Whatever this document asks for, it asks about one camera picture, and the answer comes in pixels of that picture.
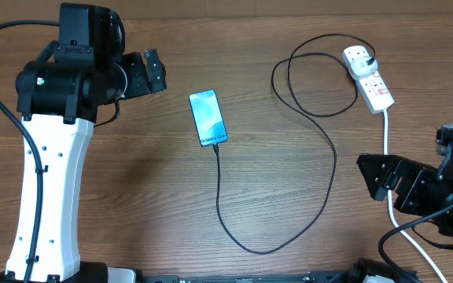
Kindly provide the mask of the blue Galaxy smartphone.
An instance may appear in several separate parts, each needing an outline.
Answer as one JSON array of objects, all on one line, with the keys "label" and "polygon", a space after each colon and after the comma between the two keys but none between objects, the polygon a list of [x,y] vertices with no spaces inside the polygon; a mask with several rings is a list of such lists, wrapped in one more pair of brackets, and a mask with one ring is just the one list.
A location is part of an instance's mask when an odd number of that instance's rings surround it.
[{"label": "blue Galaxy smartphone", "polygon": [[214,90],[206,90],[189,96],[190,107],[200,145],[216,145],[228,140],[227,129]]}]

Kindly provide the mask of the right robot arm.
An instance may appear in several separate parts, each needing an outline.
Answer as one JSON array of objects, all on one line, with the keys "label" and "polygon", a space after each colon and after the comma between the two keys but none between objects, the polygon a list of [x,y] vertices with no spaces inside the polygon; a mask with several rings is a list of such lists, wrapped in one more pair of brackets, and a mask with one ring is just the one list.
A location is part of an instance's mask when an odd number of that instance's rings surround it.
[{"label": "right robot arm", "polygon": [[[440,234],[453,237],[453,153],[448,152],[438,168],[401,156],[380,154],[362,154],[357,164],[374,200],[382,201],[388,192],[394,191],[397,194],[394,208],[418,216],[387,232],[379,241],[379,253],[384,261],[401,277],[414,281],[414,277],[387,256],[384,244],[394,234],[424,222],[433,222]],[[449,244],[439,247],[453,249]]]}]

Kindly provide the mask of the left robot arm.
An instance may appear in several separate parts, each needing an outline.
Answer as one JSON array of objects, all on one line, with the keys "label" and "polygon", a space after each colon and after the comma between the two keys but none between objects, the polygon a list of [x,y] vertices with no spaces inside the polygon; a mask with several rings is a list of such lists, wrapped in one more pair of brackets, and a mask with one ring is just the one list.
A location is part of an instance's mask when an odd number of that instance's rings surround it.
[{"label": "left robot arm", "polygon": [[17,233],[0,282],[129,282],[142,272],[80,258],[78,212],[83,164],[98,108],[166,89],[155,50],[127,53],[119,15],[63,3],[50,42],[17,75],[8,117],[24,138]]}]

